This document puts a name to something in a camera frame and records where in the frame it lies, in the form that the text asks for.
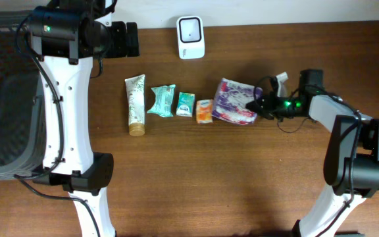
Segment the mint green wipes packet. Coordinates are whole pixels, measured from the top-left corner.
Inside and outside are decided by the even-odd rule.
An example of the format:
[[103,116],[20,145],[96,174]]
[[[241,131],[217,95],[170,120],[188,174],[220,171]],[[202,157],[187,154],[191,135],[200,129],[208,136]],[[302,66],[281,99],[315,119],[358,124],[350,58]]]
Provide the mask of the mint green wipes packet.
[[173,117],[172,104],[174,99],[174,89],[176,85],[159,86],[151,88],[155,94],[155,102],[147,111],[148,114],[156,114],[163,118]]

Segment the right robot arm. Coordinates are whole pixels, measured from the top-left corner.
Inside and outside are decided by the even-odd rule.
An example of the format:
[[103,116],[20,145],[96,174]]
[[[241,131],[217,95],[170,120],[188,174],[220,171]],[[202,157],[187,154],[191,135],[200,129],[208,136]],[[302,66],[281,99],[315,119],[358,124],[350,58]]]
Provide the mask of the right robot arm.
[[299,85],[286,93],[286,73],[266,76],[272,91],[255,85],[246,108],[264,119],[303,117],[319,122],[330,133],[324,158],[325,185],[291,236],[337,236],[349,214],[379,191],[379,119],[362,114],[323,85],[321,69],[299,73]]

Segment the grey plastic mesh basket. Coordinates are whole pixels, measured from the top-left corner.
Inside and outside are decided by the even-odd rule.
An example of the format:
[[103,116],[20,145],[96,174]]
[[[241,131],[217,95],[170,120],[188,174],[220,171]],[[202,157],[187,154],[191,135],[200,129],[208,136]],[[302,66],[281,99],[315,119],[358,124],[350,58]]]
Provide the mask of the grey plastic mesh basket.
[[29,11],[0,12],[0,180],[30,176],[46,145],[43,86],[37,67],[20,54],[16,28]]

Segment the white cream tube gold cap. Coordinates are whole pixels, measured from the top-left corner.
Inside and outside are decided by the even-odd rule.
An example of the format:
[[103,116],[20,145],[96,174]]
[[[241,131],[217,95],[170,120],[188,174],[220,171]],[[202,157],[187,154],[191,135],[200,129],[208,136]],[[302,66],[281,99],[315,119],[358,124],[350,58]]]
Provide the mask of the white cream tube gold cap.
[[128,99],[128,128],[131,136],[145,134],[145,75],[124,80]]

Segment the green white tissue pocket pack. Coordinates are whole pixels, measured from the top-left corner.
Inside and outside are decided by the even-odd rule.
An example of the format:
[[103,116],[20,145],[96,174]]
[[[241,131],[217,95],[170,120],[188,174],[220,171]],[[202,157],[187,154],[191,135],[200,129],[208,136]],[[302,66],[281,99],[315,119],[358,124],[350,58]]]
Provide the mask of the green white tissue pocket pack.
[[182,117],[192,117],[194,103],[195,94],[180,92],[178,97],[176,114]]

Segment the orange tissue pocket pack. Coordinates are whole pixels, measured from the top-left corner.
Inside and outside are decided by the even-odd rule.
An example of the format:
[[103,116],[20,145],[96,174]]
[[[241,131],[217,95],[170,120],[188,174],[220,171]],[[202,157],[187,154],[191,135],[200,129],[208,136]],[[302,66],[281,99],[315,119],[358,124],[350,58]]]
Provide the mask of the orange tissue pocket pack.
[[196,103],[196,121],[198,124],[212,123],[212,99],[199,100]]

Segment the red floral tissue pack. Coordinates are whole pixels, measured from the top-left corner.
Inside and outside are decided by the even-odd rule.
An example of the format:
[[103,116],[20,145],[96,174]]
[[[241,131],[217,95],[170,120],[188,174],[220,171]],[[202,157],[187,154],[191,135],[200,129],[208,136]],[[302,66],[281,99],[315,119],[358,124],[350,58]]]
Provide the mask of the red floral tissue pack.
[[253,124],[257,114],[245,106],[254,100],[253,94],[263,94],[261,88],[254,89],[252,85],[222,78],[213,99],[212,116],[232,124]]

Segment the white barcode scanner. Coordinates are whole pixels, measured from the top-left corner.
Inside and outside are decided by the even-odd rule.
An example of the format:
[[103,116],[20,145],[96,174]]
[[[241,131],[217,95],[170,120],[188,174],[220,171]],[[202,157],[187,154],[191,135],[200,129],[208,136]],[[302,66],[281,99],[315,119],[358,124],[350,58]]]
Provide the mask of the white barcode scanner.
[[199,16],[182,16],[176,21],[178,54],[182,60],[205,56],[203,21]]

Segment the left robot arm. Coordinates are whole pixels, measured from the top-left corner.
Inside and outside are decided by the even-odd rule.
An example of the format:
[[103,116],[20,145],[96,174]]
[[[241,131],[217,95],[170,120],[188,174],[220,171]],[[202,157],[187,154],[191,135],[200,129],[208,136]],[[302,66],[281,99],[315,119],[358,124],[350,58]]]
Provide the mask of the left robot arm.
[[94,60],[139,55],[137,25],[114,27],[115,1],[50,1],[27,19],[25,46],[43,84],[46,147],[23,183],[61,186],[83,236],[115,236],[107,201],[114,159],[89,140],[88,90]]

